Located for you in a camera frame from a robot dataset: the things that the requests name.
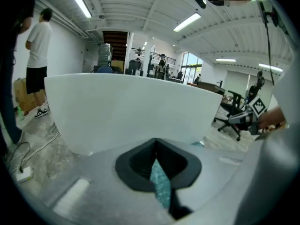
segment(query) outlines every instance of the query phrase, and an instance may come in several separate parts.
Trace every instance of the white curved panel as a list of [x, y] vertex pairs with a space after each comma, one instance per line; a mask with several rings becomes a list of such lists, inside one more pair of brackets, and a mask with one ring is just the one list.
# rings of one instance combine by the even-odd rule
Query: white curved panel
[[61, 136], [85, 155], [157, 137], [199, 141], [222, 99], [183, 84], [119, 74], [53, 76], [45, 87]]

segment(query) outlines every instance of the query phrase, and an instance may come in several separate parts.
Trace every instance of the power strip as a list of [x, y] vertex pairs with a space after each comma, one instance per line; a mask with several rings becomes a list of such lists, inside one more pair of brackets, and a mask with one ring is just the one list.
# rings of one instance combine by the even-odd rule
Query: power strip
[[25, 167], [23, 169], [23, 173], [20, 173], [20, 171], [18, 170], [18, 172], [16, 174], [16, 179], [18, 182], [27, 181], [27, 180], [31, 179], [32, 177], [33, 177], [33, 171], [31, 169], [31, 167]]

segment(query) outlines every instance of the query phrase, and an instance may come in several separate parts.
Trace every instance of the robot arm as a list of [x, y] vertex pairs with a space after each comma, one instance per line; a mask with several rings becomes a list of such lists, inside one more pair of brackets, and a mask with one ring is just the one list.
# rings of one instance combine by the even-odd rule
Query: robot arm
[[231, 116], [228, 122], [231, 124], [243, 124], [251, 135], [258, 135], [258, 118], [267, 110], [262, 100], [257, 96], [247, 106], [244, 112]]

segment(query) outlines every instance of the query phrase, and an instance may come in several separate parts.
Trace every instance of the cardboard box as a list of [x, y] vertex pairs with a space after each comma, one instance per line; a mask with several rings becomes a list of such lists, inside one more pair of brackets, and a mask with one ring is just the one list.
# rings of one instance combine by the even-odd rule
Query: cardboard box
[[[37, 107], [37, 103], [33, 97], [33, 94], [27, 94], [26, 90], [26, 78], [18, 79], [14, 82], [15, 100], [19, 104], [19, 107], [24, 112], [30, 112], [32, 109]], [[40, 91], [37, 93], [40, 100], [45, 102], [44, 92]]]
[[123, 61], [112, 61], [112, 67], [119, 67], [121, 72], [123, 73], [124, 71], [124, 62]]

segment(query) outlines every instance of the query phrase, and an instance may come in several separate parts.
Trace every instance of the sneaker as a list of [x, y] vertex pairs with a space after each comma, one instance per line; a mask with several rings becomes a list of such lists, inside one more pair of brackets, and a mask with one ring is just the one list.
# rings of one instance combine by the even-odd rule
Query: sneaker
[[37, 114], [34, 115], [34, 117], [35, 117], [35, 118], [40, 118], [40, 117], [45, 116], [46, 114], [48, 114], [47, 109], [44, 109], [44, 110], [38, 109], [38, 110], [37, 110]]

